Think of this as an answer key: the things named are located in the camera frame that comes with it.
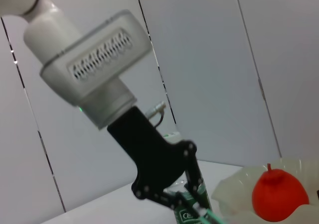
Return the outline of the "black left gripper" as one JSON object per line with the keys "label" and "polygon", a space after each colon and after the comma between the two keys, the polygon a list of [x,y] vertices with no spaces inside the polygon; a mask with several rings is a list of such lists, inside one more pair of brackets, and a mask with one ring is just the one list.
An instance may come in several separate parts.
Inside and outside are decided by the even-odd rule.
{"label": "black left gripper", "polygon": [[[136,106],[109,125],[107,131],[137,167],[132,191],[138,199],[149,199],[173,210],[177,224],[201,223],[196,209],[211,209],[211,204],[194,142],[169,143]],[[164,192],[183,173],[188,192]]]}

